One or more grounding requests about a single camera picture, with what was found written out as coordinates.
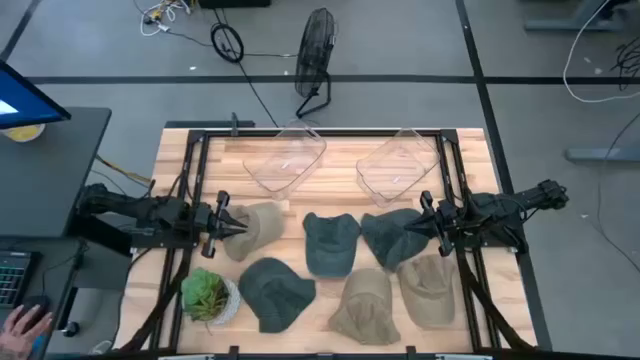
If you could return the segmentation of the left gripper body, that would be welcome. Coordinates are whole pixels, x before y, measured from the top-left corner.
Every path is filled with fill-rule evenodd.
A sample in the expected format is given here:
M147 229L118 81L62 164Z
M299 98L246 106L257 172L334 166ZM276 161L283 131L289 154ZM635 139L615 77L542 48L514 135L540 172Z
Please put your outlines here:
M221 216L226 211L229 200L230 196L226 191L219 191L215 207L202 202L196 208L194 225L200 232L208 234L208 239L201 249L201 255L205 258L213 258L216 253L215 241L223 240L227 236Z

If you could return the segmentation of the grey desk foot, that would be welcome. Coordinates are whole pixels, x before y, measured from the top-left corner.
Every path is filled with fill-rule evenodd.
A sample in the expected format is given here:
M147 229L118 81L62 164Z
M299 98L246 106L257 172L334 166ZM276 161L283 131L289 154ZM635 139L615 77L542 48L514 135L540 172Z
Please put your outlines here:
M565 18L532 19L524 22L528 31L618 31L624 15L610 4L612 0L581 0Z
M640 162L640 148L569 148L564 152L568 161Z

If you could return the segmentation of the tan baseball cap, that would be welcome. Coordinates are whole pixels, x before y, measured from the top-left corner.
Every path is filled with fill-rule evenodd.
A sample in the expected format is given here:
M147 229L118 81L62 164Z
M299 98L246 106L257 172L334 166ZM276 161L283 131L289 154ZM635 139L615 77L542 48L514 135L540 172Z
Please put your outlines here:
M243 261L250 253L280 239L284 233L284 217L275 202L231 205L227 211L233 219L246 225L244 233L223 241L227 256L234 261Z
M393 294L387 274L359 269L346 280L329 328L362 345L391 345L401 339L393 320Z
M402 263L397 270L401 294L411 320L420 328L449 325L455 318L455 265L438 255Z

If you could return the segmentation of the green succulent in white pot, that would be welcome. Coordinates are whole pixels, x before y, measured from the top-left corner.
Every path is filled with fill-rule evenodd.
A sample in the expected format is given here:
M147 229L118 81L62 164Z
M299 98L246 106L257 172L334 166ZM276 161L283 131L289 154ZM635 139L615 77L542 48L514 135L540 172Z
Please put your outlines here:
M194 322L224 325L238 312L242 297L235 282L203 268L181 283L181 307Z

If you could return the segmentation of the person's hand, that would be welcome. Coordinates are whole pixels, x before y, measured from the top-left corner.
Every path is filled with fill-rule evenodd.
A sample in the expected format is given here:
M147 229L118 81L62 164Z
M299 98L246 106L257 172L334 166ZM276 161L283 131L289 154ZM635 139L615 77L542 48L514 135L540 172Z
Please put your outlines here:
M16 307L0 327L0 360L28 360L36 339L45 333L53 314L44 313L40 305L25 311Z

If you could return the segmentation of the black computer mouse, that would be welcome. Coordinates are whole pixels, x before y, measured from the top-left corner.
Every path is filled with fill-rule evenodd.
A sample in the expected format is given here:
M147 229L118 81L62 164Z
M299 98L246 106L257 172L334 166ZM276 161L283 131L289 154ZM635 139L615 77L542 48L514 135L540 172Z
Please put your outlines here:
M48 312L49 305L50 300L46 295L28 296L23 301L23 309L20 312L19 317L23 317L32 308L38 307L38 310L32 320L39 321Z

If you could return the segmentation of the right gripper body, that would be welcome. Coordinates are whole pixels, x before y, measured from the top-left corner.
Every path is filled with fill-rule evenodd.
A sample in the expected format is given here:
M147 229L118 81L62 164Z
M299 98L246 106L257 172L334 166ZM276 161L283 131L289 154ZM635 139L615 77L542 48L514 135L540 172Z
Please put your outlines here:
M449 256L454 250L449 233L457 227L457 207L448 200L440 200L437 206L433 207L433 197L430 191L421 193L421 206L428 227L433 228L437 233L440 255L442 257Z

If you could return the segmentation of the computer monitor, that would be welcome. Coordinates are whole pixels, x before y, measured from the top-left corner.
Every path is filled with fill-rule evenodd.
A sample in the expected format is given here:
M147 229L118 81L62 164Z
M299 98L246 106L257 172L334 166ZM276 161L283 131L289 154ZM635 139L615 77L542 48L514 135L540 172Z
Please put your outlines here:
M71 114L0 60L0 130L71 119Z

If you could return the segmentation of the black backlit keyboard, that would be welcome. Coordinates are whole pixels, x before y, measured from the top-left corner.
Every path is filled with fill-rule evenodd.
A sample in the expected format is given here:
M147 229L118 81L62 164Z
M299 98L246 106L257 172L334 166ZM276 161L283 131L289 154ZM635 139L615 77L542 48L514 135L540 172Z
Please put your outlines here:
M22 302L41 257L39 252L0 251L0 309Z

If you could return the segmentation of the black floor fan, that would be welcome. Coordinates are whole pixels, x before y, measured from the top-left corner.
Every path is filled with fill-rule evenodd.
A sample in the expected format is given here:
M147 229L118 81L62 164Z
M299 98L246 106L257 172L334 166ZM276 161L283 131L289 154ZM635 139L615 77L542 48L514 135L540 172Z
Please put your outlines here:
M327 8L313 10L306 22L296 61L295 90L304 98L304 102L296 110L298 119L331 102L332 81L328 67L335 39L336 24L332 13ZM320 105L305 109L312 98L320 95L323 83L327 85L326 100Z

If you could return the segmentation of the black desk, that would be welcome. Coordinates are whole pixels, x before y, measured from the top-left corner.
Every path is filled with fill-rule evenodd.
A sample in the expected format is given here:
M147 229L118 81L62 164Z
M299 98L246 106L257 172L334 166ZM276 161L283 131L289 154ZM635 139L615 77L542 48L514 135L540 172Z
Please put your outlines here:
M29 142L0 134L0 236L66 232L112 110L72 107L70 113Z

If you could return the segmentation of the dark green baseball cap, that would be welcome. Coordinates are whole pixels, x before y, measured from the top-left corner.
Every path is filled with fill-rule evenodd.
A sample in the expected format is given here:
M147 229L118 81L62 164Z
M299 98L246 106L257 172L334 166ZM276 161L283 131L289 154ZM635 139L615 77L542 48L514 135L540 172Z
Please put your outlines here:
M365 213L361 219L361 234L378 263L395 272L403 261L422 252L429 238L404 229L420 217L415 209L403 208L381 215Z
M287 330L316 297L314 280L272 257L252 263L241 274L238 288L258 319L260 333Z
M303 220L305 256L309 272L316 277L344 278L353 268L359 223L350 214L319 217L308 213Z

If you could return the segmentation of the yellow bowl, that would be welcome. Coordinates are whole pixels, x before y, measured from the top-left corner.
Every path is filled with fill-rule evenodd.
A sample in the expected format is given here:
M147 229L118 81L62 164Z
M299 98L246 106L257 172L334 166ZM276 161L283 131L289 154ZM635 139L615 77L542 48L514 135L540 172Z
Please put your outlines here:
M37 124L3 129L0 133L14 142L26 143L37 139L45 128L45 124Z

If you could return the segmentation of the black aluminium table frame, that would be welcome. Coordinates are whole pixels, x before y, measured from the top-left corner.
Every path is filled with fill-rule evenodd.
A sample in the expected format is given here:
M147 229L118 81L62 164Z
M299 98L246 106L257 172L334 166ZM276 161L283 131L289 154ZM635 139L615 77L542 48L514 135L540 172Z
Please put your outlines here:
M356 182L356 163L372 153L392 136L389 129L325 128L320 131L326 150L318 168L294 192L281 202L286 220L283 237L256 252L257 258L274 257L285 262L298 275L309 272L304 254L302 221L309 212L322 217L351 213L360 217L376 213L377 205ZM443 183L463 171L469 188L475 192L495 192L499 188L494 164L484 132L479 128L426 129L423 136L443 141L448 168L434 169L420 183L396 201L396 206L417 205L422 191L435 198L444 195ZM166 190L183 167L190 169L192 182L201 182L196 196L212 202L219 190L230 194L236 204L264 202L267 194L249 176L243 160L258 153L272 137L269 129L245 129L230 137L214 131L207 143L189 145L188 131L167 129L162 133L154 173L157 188ZM482 252L490 293L497 308L519 336L530 344L543 343L544 332L532 317L527 296L530 280L522 272L522 262L503 247L488 247ZM132 268L121 307L116 345L128 342L142 326L155 305L164 269L176 270L181 256L164 249L150 251ZM414 347L419 353L462 352L472 349L464 300L456 294L455 318L443 327L422 329L415 325L400 294L393 297L393 319L400 340L392 345L362 345L328 328L329 317L338 307L344 284L340 280L320 279L317 295L293 324L278 334L261 333L257 317L247 306L223 325L204 325L177 314L170 303L163 319L145 342L146 348L175 348L181 354L225 355L231 347L249 356L319 354L338 357L361 355L366 359L403 353Z

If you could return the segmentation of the clear plastic bin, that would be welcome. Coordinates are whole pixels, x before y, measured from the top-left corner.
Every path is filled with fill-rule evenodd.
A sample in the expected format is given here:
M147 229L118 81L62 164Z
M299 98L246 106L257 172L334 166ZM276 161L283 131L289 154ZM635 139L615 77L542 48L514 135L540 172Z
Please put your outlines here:
M251 178L274 200L287 199L322 163L326 141L308 124L292 120L243 161Z
M356 162L357 184L379 207L387 207L419 183L440 162L434 140L400 129Z

